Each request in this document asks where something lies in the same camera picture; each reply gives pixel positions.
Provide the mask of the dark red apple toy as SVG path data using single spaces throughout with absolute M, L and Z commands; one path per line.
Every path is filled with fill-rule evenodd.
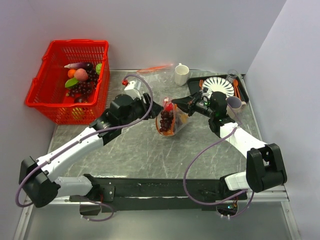
M 86 95 L 82 95 L 82 96 L 79 96 L 79 97 L 76 97 L 74 99 L 74 103 L 75 104 L 83 104 L 83 103 L 88 103 L 88 97 Z

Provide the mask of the clear zip bag orange zipper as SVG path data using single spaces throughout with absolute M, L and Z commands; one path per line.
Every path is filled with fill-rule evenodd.
M 155 119 L 156 129 L 162 136 L 174 136 L 188 124 L 188 114 L 172 103 L 169 97 L 163 99 L 162 106 L 163 110 Z

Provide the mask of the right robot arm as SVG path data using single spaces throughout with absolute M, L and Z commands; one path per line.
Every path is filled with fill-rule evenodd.
M 246 158 L 245 171 L 220 179 L 219 195 L 230 199 L 238 190 L 260 193 L 285 184 L 288 177 L 280 147 L 275 143 L 267 144 L 243 130 L 240 122 L 229 116 L 229 112 L 235 112 L 231 101 L 231 97 L 220 91 L 209 96 L 199 91 L 172 100 L 188 116 L 199 113 L 208 117 L 210 130 L 220 141 L 227 141 Z

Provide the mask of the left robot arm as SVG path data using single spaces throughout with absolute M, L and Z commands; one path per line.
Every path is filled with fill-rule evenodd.
M 77 137 L 38 159 L 26 157 L 20 165 L 19 191 L 24 191 L 31 204 L 42 208 L 63 195 L 80 195 L 88 201 L 100 193 L 98 186 L 82 176 L 79 180 L 60 179 L 61 173 L 88 153 L 117 138 L 123 128 L 142 120 L 155 119 L 163 107 L 144 93 L 140 97 L 119 94 L 110 106 Z

